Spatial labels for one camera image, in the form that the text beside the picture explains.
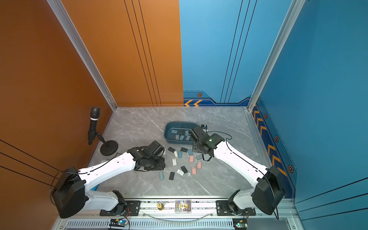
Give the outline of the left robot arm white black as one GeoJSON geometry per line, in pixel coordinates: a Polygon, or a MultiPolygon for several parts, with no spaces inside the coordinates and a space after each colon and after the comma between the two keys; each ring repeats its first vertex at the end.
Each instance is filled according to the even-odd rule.
{"type": "Polygon", "coordinates": [[[93,188],[125,172],[161,171],[165,168],[164,153],[163,146],[134,147],[105,163],[63,171],[50,193],[59,217],[70,218],[86,210],[100,210],[112,216],[126,214],[127,202],[119,191],[98,192],[93,188]]]}

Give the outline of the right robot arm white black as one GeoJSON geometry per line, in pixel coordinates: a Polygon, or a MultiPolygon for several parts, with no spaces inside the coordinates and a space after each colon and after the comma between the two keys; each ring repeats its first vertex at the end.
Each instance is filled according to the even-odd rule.
{"type": "Polygon", "coordinates": [[[278,205],[286,195],[283,174],[275,166],[266,167],[246,157],[218,134],[195,134],[192,139],[202,154],[217,158],[242,175],[252,186],[236,190],[228,199],[233,215],[243,215],[248,209],[258,208],[266,215],[279,218],[278,205]]]}

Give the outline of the black eraser bottom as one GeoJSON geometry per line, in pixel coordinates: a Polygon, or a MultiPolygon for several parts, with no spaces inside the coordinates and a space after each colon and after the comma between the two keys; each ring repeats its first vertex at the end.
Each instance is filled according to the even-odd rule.
{"type": "Polygon", "coordinates": [[[170,172],[169,180],[174,180],[175,172],[170,172]]]}

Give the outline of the white eraser low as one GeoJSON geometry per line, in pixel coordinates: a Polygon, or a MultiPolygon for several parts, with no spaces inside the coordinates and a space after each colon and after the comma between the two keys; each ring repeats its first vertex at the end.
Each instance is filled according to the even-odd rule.
{"type": "Polygon", "coordinates": [[[181,176],[183,176],[183,175],[185,174],[181,169],[178,169],[176,172],[177,172],[179,175],[181,175],[181,176]]]}

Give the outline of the black eraser centre low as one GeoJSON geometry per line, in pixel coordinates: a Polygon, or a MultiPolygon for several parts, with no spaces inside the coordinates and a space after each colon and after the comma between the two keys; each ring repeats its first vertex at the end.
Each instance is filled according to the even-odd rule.
{"type": "Polygon", "coordinates": [[[181,170],[182,170],[184,173],[188,173],[188,170],[186,169],[186,167],[185,167],[185,166],[182,166],[182,167],[181,167],[181,170]]]}

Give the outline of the black round microphone base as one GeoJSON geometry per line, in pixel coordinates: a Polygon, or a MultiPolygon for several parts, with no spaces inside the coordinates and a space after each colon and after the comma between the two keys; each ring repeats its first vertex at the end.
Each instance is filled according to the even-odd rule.
{"type": "Polygon", "coordinates": [[[100,147],[100,153],[103,156],[110,156],[118,151],[118,143],[114,140],[103,142],[100,147]]]}

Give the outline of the left green circuit board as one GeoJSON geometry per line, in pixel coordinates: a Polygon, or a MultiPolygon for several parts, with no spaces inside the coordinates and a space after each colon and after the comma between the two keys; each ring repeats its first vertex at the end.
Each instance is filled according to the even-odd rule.
{"type": "Polygon", "coordinates": [[[109,228],[112,230],[129,230],[129,221],[125,218],[110,219],[109,228]]]}

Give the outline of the green circuit board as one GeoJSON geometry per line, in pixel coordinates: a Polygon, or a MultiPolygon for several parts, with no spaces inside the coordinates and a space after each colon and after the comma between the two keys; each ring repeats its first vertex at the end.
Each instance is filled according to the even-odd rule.
{"type": "Polygon", "coordinates": [[[233,218],[232,221],[235,230],[247,230],[248,223],[246,219],[233,218]]]}
{"type": "Polygon", "coordinates": [[[110,219],[109,228],[112,230],[129,230],[129,221],[125,218],[110,219]]]}

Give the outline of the black microphone on stand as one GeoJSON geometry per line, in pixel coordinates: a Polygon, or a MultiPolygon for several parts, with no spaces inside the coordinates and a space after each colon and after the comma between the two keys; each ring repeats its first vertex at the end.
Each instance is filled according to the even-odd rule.
{"type": "Polygon", "coordinates": [[[101,110],[99,107],[93,107],[90,113],[90,125],[88,130],[88,145],[92,145],[95,137],[102,143],[105,143],[103,136],[97,132],[97,122],[100,117],[101,110]]]}

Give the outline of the right green circuit board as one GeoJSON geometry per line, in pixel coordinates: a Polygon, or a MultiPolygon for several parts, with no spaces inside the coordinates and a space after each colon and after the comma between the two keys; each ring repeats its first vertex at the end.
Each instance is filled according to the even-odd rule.
{"type": "Polygon", "coordinates": [[[248,223],[246,219],[233,218],[232,221],[235,230],[247,230],[248,223]]]}

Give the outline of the brass knob on rail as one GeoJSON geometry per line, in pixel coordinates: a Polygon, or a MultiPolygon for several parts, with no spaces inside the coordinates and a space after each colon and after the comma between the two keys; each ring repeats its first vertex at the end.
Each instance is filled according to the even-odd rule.
{"type": "Polygon", "coordinates": [[[164,205],[163,205],[163,203],[158,203],[158,204],[157,204],[157,209],[158,209],[158,210],[164,210],[164,205]]]}

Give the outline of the aluminium front rail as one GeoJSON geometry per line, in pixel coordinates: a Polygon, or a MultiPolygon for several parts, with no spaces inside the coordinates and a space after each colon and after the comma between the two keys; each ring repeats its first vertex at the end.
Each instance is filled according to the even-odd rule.
{"type": "MultiPolygon", "coordinates": [[[[222,217],[217,215],[216,201],[227,200],[225,198],[192,198],[192,212],[191,213],[175,213],[174,206],[175,199],[141,199],[140,211],[137,217],[151,217],[151,218],[200,218],[202,216],[210,217],[222,217]],[[163,203],[164,210],[158,210],[157,204],[163,203]]],[[[256,211],[256,218],[274,218],[278,216],[280,219],[286,218],[298,218],[299,215],[290,199],[283,199],[279,203],[277,209],[272,215],[263,213],[257,207],[254,207],[256,211]]]]}

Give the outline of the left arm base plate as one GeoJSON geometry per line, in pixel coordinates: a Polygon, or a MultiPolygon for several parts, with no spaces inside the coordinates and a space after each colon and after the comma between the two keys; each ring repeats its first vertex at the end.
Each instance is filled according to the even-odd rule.
{"type": "Polygon", "coordinates": [[[124,204],[118,203],[118,205],[111,211],[101,210],[100,216],[138,216],[140,211],[141,201],[128,200],[124,204]]]}

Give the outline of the colourful card on rail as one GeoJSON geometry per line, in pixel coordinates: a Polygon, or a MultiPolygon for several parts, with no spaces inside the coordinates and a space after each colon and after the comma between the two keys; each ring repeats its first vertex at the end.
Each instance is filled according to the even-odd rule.
{"type": "Polygon", "coordinates": [[[175,213],[191,213],[192,212],[192,201],[187,200],[176,200],[174,206],[175,213]]]}

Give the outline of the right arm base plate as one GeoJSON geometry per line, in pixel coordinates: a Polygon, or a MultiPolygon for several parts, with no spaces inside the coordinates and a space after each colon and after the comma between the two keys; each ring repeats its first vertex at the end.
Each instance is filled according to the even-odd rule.
{"type": "Polygon", "coordinates": [[[235,205],[230,204],[228,200],[217,200],[216,211],[218,216],[255,216],[254,208],[238,209],[235,205]]]}

